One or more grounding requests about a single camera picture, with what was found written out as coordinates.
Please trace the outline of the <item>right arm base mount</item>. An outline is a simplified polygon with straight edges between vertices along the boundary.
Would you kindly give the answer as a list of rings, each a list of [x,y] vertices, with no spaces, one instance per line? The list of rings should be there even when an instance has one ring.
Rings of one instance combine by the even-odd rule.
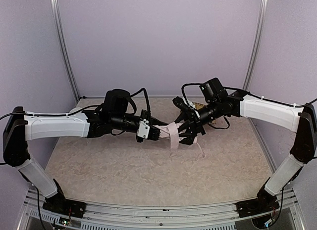
[[[271,202],[267,202],[266,200],[261,201],[258,198],[254,198],[250,200],[239,201],[236,203],[236,207],[239,217],[244,218],[270,212],[274,208],[278,209],[280,205],[276,198]]]

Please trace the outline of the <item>pink folding umbrella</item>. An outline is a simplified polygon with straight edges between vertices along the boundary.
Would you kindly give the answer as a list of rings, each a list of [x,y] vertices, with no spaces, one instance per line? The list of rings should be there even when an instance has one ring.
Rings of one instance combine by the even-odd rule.
[[[183,151],[194,151],[196,154],[202,156],[203,158],[206,158],[206,154],[201,148],[200,144],[198,143],[198,138],[195,137],[194,141],[191,145],[186,146],[184,144],[181,144],[181,141],[184,141],[185,138],[181,138],[178,128],[180,127],[181,123],[169,123],[167,125],[155,125],[155,128],[158,128],[160,130],[159,139],[168,139],[170,143],[170,154],[169,158],[177,157],[178,156],[178,150],[180,152]]]

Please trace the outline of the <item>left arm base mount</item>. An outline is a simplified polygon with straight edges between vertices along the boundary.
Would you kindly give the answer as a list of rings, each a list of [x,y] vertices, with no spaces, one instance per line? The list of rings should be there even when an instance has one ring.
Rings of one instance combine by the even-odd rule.
[[[76,217],[82,219],[86,210],[86,203],[70,199],[49,202],[49,200],[47,199],[43,203],[43,209],[51,211],[53,213],[66,215],[68,217]]]

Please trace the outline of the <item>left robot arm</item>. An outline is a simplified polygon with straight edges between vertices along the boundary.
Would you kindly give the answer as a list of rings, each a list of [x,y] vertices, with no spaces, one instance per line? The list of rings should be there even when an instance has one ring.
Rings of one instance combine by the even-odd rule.
[[[106,93],[104,102],[85,108],[76,108],[69,113],[37,114],[25,112],[23,107],[14,108],[7,114],[8,123],[3,132],[4,162],[15,167],[33,184],[53,207],[63,207],[66,198],[56,180],[50,178],[44,169],[31,157],[27,142],[41,138],[80,137],[99,138],[112,134],[113,130],[136,134],[137,142],[145,139],[158,140],[162,122],[151,116],[147,91],[142,88],[147,109],[137,116],[133,95],[122,89]]]

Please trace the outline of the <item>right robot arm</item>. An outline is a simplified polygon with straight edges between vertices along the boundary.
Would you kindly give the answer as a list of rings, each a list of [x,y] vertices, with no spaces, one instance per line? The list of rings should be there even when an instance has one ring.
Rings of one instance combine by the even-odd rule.
[[[181,143],[191,145],[197,134],[204,135],[205,125],[219,117],[252,118],[284,127],[296,134],[289,155],[267,180],[257,194],[260,202],[270,202],[300,173],[304,165],[316,158],[317,117],[312,103],[287,104],[259,97],[242,89],[224,87],[218,78],[197,84],[207,103],[201,109],[189,104],[187,97],[176,97],[173,104],[181,113],[176,122],[182,121],[178,133]]]

